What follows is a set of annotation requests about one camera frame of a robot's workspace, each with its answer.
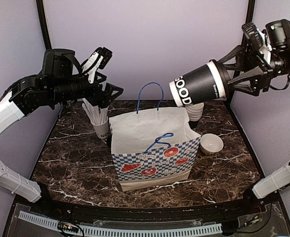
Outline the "white cup holding straws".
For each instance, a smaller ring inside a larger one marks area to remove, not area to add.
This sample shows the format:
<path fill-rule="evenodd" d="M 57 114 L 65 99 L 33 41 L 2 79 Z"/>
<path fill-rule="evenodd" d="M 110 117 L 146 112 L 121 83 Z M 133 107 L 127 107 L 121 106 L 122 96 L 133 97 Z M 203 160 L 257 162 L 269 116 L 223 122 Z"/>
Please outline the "white cup holding straws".
<path fill-rule="evenodd" d="M 107 139 L 111 135 L 108 119 L 102 124 L 93 124 L 92 126 L 97 137 L 100 139 Z"/>

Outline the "black cup lid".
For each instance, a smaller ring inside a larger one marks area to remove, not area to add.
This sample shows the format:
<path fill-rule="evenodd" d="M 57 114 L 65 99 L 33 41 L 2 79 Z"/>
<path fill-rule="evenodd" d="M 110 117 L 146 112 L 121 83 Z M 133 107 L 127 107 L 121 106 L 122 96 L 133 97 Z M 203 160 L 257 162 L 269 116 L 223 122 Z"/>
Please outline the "black cup lid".
<path fill-rule="evenodd" d="M 230 75 L 225 66 L 223 65 L 223 63 L 220 63 L 214 59 L 211 59 L 210 62 L 213 62 L 214 65 L 216 66 L 223 83 L 227 83 L 228 81 L 231 80 Z"/>

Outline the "black paper coffee cup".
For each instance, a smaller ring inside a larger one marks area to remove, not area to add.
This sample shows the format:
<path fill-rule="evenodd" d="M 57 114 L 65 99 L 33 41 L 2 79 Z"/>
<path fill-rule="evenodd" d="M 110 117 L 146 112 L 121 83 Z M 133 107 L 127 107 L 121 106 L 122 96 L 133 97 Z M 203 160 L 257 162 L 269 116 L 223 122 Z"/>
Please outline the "black paper coffee cup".
<path fill-rule="evenodd" d="M 229 95 L 227 83 L 223 83 L 216 66 L 210 61 L 179 76 L 169 83 L 169 88 L 178 107 L 188 107 Z"/>

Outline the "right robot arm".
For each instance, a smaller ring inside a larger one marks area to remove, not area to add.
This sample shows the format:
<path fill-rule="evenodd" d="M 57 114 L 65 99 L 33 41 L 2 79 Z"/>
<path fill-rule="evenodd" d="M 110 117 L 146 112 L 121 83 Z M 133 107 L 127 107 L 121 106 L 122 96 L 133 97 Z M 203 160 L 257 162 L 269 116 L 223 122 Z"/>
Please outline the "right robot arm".
<path fill-rule="evenodd" d="M 227 85 L 237 118 L 265 174 L 250 184 L 239 210 L 250 214 L 262 200 L 290 188 L 290 21 L 281 19 L 259 29 L 241 27 L 245 43 L 220 59 L 234 73 Z"/>

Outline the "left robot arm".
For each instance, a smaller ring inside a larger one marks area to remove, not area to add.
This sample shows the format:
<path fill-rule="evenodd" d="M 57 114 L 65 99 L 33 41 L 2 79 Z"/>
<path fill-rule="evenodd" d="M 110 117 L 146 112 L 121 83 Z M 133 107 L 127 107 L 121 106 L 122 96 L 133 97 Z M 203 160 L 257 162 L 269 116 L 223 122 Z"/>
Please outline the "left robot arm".
<path fill-rule="evenodd" d="M 41 107 L 54 109 L 57 104 L 81 99 L 102 109 L 108 107 L 123 93 L 123 88 L 119 86 L 102 85 L 107 77 L 100 70 L 105 68 L 112 55 L 111 50 L 99 47 L 80 63 L 73 50 L 46 50 L 41 71 L 17 80 L 1 96 L 0 137 Z M 36 203 L 45 215 L 56 212 L 56 203 L 51 201 L 45 184 L 24 177 L 1 159 L 0 187 Z"/>

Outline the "stack of paper cups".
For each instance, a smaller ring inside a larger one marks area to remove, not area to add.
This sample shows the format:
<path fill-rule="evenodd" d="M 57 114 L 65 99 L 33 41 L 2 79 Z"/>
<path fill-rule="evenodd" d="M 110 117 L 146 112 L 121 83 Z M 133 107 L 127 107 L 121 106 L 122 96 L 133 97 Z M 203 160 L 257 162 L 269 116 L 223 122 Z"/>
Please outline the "stack of paper cups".
<path fill-rule="evenodd" d="M 200 118 L 202 117 L 204 109 L 204 103 L 199 103 L 186 107 L 186 111 L 189 116 L 189 126 L 191 129 L 195 129 L 198 125 Z"/>

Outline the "right black frame post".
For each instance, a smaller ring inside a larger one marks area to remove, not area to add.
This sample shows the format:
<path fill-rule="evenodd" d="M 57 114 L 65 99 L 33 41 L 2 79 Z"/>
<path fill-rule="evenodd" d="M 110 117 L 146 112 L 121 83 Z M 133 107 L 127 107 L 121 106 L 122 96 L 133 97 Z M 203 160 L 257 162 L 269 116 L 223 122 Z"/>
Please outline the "right black frame post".
<path fill-rule="evenodd" d="M 246 14 L 246 20 L 245 23 L 249 23 L 253 20 L 254 15 L 254 9 L 255 9 L 255 0 L 248 0 L 248 7 L 247 7 L 247 14 Z M 246 37 L 243 35 L 241 46 L 246 46 L 247 40 Z M 226 106 L 230 107 L 232 103 L 232 99 L 234 97 L 234 91 L 229 95 L 229 97 L 226 99 Z"/>

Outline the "wrapped white straws bundle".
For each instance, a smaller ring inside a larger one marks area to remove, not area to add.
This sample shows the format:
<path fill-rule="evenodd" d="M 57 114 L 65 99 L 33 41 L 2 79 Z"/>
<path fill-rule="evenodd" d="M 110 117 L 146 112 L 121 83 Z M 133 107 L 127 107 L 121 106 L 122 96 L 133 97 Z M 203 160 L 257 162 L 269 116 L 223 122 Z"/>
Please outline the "wrapped white straws bundle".
<path fill-rule="evenodd" d="M 108 107 L 100 108 L 92 105 L 87 99 L 83 98 L 82 108 L 86 112 L 92 125 L 102 125 L 108 120 Z"/>

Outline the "blue checkered paper bag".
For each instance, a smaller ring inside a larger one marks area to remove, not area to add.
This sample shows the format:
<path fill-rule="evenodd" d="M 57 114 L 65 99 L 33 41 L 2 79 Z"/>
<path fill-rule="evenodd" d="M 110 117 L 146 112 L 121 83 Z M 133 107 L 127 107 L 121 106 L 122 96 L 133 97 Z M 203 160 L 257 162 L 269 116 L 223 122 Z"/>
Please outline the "blue checkered paper bag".
<path fill-rule="evenodd" d="M 124 192 L 189 177 L 201 135 L 189 126 L 185 108 L 140 109 L 109 118 L 111 153 Z"/>

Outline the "white ceramic bowl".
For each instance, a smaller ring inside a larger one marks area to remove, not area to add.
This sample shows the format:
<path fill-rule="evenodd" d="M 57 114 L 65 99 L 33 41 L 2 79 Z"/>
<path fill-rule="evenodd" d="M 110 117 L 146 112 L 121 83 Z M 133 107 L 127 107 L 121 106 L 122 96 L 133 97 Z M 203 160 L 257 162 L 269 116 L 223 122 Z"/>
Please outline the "white ceramic bowl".
<path fill-rule="evenodd" d="M 200 147 L 201 151 L 209 156 L 220 152 L 224 147 L 224 143 L 219 136 L 207 133 L 201 137 Z"/>

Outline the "left black frame post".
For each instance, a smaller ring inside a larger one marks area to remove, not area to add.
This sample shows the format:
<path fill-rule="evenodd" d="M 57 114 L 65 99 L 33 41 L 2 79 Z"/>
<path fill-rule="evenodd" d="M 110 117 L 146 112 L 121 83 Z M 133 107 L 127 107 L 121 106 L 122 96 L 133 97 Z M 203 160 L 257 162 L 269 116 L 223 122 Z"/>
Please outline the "left black frame post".
<path fill-rule="evenodd" d="M 44 46 L 46 49 L 52 49 L 43 0 L 36 0 L 36 5 Z"/>

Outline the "black frame post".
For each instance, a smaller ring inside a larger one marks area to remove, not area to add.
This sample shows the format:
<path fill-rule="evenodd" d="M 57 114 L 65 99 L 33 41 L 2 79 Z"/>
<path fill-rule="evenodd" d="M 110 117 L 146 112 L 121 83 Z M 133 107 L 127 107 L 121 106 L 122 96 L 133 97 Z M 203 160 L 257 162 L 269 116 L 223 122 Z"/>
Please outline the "black frame post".
<path fill-rule="evenodd" d="M 46 49 L 52 49 L 43 0 L 36 0 L 36 5 L 44 46 Z"/>
<path fill-rule="evenodd" d="M 246 20 L 245 23 L 249 23 L 253 20 L 254 15 L 254 9 L 255 9 L 255 0 L 248 0 L 248 7 L 247 7 L 247 14 L 246 14 Z M 246 46 L 247 40 L 246 37 L 243 35 L 241 46 Z M 234 97 L 234 91 L 229 95 L 229 97 L 226 99 L 226 106 L 230 107 L 232 103 L 232 99 Z"/>

